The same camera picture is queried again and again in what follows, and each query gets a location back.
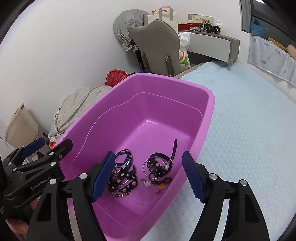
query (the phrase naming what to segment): metal screw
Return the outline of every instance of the metal screw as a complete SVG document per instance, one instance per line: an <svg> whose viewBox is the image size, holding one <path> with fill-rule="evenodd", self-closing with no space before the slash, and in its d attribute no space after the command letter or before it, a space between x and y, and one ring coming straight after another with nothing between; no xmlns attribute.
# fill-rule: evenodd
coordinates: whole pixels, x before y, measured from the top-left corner
<svg viewBox="0 0 296 241"><path fill-rule="evenodd" d="M210 179L216 180L218 177L216 174L210 174Z"/></svg>
<svg viewBox="0 0 296 241"><path fill-rule="evenodd" d="M87 173L81 173L81 174L79 175L79 178L80 178L80 179L86 179L86 178L87 178Z"/></svg>
<svg viewBox="0 0 296 241"><path fill-rule="evenodd" d="M53 179L51 179L51 180L49 181L49 183L50 183L51 185L54 185L56 182L57 182L57 180L56 180L55 178L53 178Z"/></svg>
<svg viewBox="0 0 296 241"><path fill-rule="evenodd" d="M247 181L246 180L241 180L240 183L243 185L243 186L246 186L248 185Z"/></svg>

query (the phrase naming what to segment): blue stuffed toy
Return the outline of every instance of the blue stuffed toy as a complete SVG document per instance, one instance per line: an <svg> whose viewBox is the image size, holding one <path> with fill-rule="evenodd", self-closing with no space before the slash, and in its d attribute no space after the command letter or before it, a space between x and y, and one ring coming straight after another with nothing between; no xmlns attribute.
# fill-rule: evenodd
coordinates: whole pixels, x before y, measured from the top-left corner
<svg viewBox="0 0 296 241"><path fill-rule="evenodd" d="M250 32L253 36L263 38L263 35L268 31L268 28L262 28L260 22L255 18L254 22L250 21Z"/></svg>

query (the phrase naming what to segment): flower charm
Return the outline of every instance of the flower charm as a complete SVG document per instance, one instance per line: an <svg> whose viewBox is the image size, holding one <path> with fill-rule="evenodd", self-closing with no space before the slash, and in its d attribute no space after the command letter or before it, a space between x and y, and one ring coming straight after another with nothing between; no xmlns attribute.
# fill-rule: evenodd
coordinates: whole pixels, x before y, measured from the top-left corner
<svg viewBox="0 0 296 241"><path fill-rule="evenodd" d="M144 182L144 184L145 184L146 187L151 187L151 182L150 181L146 181L146 182Z"/></svg>
<svg viewBox="0 0 296 241"><path fill-rule="evenodd" d="M163 190L163 189L165 188L165 184L164 184L164 183L159 184L159 185L158 185L158 188L159 188L160 190Z"/></svg>

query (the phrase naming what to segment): red tray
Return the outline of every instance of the red tray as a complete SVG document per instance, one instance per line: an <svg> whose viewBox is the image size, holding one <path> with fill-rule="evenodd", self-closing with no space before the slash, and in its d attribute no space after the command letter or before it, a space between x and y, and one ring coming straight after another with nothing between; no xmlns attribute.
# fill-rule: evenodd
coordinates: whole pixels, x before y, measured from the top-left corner
<svg viewBox="0 0 296 241"><path fill-rule="evenodd" d="M200 27L203 23L178 24L178 30L190 30L190 27Z"/></svg>

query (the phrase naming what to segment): hand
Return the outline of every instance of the hand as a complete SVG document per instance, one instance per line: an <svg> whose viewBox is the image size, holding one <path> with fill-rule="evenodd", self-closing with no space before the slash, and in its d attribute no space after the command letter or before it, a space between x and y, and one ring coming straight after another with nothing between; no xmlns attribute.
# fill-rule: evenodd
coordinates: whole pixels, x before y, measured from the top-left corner
<svg viewBox="0 0 296 241"><path fill-rule="evenodd" d="M30 203L32 209L36 208L37 202L38 199L35 199L33 202ZM28 232L29 226L21 220L15 218L7 218L6 222L15 234L26 234Z"/></svg>

